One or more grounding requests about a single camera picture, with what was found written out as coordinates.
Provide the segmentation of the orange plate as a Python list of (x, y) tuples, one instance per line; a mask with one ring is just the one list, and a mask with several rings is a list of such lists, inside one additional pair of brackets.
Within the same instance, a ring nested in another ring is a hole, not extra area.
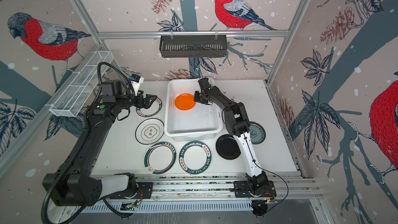
[(194, 101), (194, 95), (184, 93), (179, 95), (175, 99), (175, 106), (181, 111), (188, 111), (195, 107), (196, 102)]

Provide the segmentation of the white plate green lettered rim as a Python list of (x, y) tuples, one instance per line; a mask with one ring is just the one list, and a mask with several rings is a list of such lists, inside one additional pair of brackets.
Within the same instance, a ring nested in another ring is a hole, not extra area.
[(188, 174), (204, 173), (211, 164), (210, 148), (201, 141), (188, 142), (179, 152), (178, 161)]

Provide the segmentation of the blue floral green plate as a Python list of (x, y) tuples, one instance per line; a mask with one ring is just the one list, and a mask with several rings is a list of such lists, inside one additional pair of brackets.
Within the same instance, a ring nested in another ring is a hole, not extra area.
[(266, 133), (264, 128), (254, 121), (250, 122), (249, 134), (253, 145), (259, 145), (265, 141)]

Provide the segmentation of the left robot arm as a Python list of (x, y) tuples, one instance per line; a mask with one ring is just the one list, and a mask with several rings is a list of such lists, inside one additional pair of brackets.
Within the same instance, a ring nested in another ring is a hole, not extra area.
[(84, 131), (70, 155), (56, 173), (47, 174), (43, 179), (46, 198), (57, 206), (92, 206), (114, 193), (136, 190), (130, 173), (102, 178), (91, 177), (91, 173), (118, 115), (132, 107), (148, 109), (157, 96), (143, 95), (142, 91), (134, 93), (130, 82), (120, 80), (103, 82), (100, 87), (100, 97), (88, 107)]

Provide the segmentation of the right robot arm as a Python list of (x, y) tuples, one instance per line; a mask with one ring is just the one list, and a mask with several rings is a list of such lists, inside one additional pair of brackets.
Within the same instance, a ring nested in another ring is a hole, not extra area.
[(201, 104), (213, 103), (222, 110), (223, 123), (244, 157), (249, 192), (253, 196), (268, 195), (269, 180), (260, 168), (251, 142), (250, 121), (244, 104), (226, 97), (218, 87), (210, 84), (208, 78), (199, 79), (198, 83), (201, 91), (194, 93), (194, 101)]

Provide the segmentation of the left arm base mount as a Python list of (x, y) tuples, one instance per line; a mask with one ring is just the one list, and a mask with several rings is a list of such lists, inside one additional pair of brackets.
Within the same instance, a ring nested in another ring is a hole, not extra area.
[(112, 200), (144, 200), (150, 199), (153, 190), (152, 182), (136, 183), (133, 188), (128, 188), (112, 194), (109, 198)]

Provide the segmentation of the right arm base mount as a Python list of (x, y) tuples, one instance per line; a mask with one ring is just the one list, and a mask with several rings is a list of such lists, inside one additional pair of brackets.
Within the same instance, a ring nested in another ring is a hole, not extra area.
[(268, 181), (266, 184), (255, 186), (250, 181), (234, 181), (233, 188), (230, 190), (236, 198), (275, 198), (277, 196), (274, 182)]

